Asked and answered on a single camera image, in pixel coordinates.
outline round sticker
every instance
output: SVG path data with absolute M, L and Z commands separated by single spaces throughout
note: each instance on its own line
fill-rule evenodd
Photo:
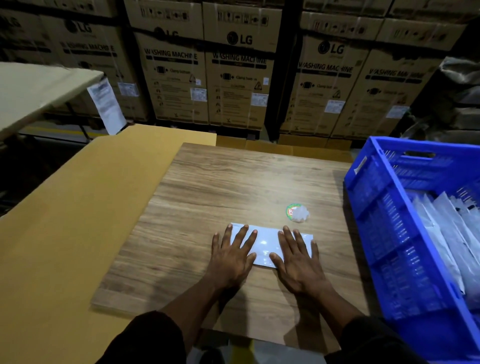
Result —
M 285 210 L 285 213 L 287 214 L 287 217 L 292 220 L 292 215 L 293 215 L 293 210 L 296 208 L 300 207 L 301 204 L 291 204 L 287 206 L 287 209 Z

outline finger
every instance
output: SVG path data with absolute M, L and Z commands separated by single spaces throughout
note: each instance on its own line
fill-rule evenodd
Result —
M 315 240 L 312 240 L 310 244 L 312 245 L 312 259 L 320 260 L 320 254 L 318 253 L 317 242 Z
M 253 267 L 253 262 L 257 258 L 257 253 L 252 253 L 247 257 L 247 261 L 245 262 L 245 277 L 250 273 Z
M 257 239 L 257 230 L 254 230 L 252 231 L 252 233 L 250 234 L 250 236 L 248 237 L 247 241 L 245 242 L 245 244 L 242 246 L 242 250 L 245 251 L 245 255 L 248 254 L 248 252 L 251 250 L 252 246 L 253 246 L 253 243 L 255 242 L 255 240 Z
M 303 241 L 300 231 L 298 231 L 298 229 L 294 229 L 293 235 L 295 235 L 295 241 L 297 242 L 297 246 L 299 247 L 300 253 L 302 253 L 303 255 L 308 255 L 307 246 Z
M 291 257 L 292 251 L 288 246 L 287 240 L 285 239 L 285 234 L 283 231 L 278 232 L 278 242 L 280 243 L 280 249 L 282 249 L 283 259 L 286 261 Z
M 292 254 L 299 253 L 299 246 L 293 238 L 293 235 L 287 225 L 283 227 L 283 234 L 285 235 L 285 240 L 287 240 L 288 246 L 290 247 Z
M 270 253 L 269 257 L 272 260 L 273 264 L 275 265 L 275 268 L 278 269 L 281 275 L 287 273 L 287 271 L 285 270 L 285 263 L 283 262 L 282 258 L 280 258 L 275 253 Z
M 223 234 L 223 239 L 222 239 L 222 248 L 230 246 L 230 238 L 232 236 L 232 224 L 228 224 L 227 228 L 225 229 L 225 234 Z
M 212 239 L 212 254 L 218 250 L 218 232 L 213 235 Z
M 235 235 L 235 239 L 233 240 L 232 246 L 236 248 L 240 248 L 241 242 L 243 241 L 243 238 L 245 235 L 247 235 L 248 232 L 248 225 L 243 225 L 240 231 Z

